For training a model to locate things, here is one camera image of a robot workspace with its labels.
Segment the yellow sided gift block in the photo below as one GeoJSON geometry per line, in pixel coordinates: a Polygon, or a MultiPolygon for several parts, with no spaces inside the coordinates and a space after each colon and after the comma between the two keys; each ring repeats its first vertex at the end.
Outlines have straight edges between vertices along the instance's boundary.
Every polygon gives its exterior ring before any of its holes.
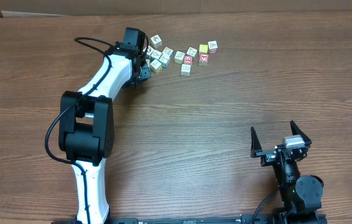
{"type": "Polygon", "coordinates": [[[146,64],[147,64],[148,69],[150,69],[150,63],[151,63],[150,59],[146,59],[146,64]]]}

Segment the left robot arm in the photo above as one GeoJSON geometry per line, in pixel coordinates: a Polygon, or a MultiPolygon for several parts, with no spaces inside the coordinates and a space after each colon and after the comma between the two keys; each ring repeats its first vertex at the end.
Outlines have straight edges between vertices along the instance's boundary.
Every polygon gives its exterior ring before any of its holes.
{"type": "Polygon", "coordinates": [[[114,145],[113,101],[126,85],[150,76],[144,61],[149,45],[146,34],[125,30],[122,42],[102,52],[103,63],[78,91],[66,91],[60,101],[58,145],[74,170],[78,213],[74,223],[106,223],[105,164],[114,145]]]}

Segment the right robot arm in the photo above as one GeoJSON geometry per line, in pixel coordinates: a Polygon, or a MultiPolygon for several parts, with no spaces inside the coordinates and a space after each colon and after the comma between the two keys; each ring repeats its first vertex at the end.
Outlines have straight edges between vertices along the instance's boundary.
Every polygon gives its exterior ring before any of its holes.
{"type": "Polygon", "coordinates": [[[326,223],[325,215],[317,210],[322,207],[324,183],[316,175],[301,175],[298,161],[307,157],[312,140],[294,121],[290,121],[292,134],[284,137],[280,145],[265,151],[256,130],[251,128],[251,157],[260,158],[261,166],[273,167],[277,188],[255,210],[251,222],[259,223],[258,213],[276,193],[280,193],[283,207],[275,208],[266,220],[271,223],[326,223]]]}

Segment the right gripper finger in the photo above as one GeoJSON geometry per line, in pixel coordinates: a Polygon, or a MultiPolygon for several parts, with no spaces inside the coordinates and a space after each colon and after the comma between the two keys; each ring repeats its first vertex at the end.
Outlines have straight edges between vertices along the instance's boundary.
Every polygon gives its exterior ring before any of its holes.
{"type": "Polygon", "coordinates": [[[256,130],[251,126],[251,157],[256,158],[260,157],[262,153],[262,146],[260,144],[259,138],[257,136],[256,130]]]}
{"type": "Polygon", "coordinates": [[[290,121],[290,128],[293,135],[300,135],[302,137],[306,146],[309,146],[312,144],[312,140],[303,131],[300,130],[300,128],[296,125],[294,120],[290,121]]]}

